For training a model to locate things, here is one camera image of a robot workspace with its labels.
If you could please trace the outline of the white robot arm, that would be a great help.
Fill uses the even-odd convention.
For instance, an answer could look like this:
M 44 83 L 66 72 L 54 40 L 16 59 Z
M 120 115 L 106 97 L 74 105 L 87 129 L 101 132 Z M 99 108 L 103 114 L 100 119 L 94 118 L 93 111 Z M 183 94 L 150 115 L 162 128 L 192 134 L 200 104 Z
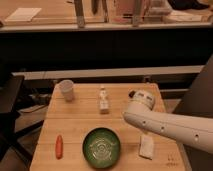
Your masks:
M 128 124 L 213 154 L 213 119 L 155 112 L 155 97 L 144 90 L 132 90 L 129 97 L 123 112 Z

